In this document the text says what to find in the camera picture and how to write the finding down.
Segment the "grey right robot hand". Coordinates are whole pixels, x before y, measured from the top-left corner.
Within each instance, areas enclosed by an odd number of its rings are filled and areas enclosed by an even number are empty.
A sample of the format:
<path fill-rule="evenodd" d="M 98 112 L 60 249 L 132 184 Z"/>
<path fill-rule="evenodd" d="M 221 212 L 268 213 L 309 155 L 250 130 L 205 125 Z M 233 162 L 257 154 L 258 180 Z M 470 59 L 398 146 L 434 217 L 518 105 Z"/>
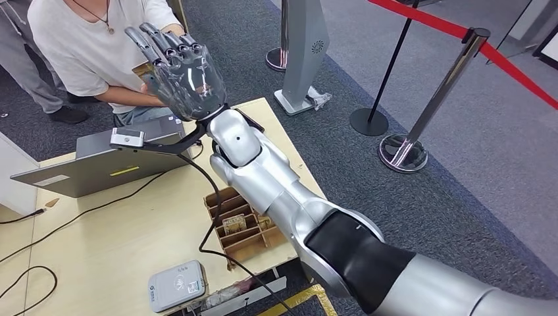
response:
<path fill-rule="evenodd" d="M 125 33 L 147 58 L 134 73 L 179 119 L 203 120 L 225 107 L 226 88 L 206 46 L 148 22 Z"/>

